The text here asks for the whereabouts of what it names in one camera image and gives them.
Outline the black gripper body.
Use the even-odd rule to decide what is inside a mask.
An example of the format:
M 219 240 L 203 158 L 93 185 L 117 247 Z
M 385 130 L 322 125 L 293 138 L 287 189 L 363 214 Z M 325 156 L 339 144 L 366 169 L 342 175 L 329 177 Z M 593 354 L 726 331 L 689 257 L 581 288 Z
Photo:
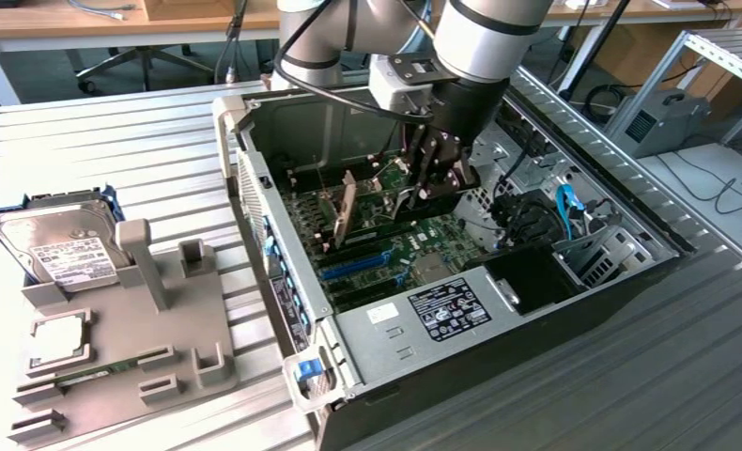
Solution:
M 485 84 L 464 78 L 436 84 L 432 90 L 430 126 L 472 145 L 498 114 L 510 79 Z

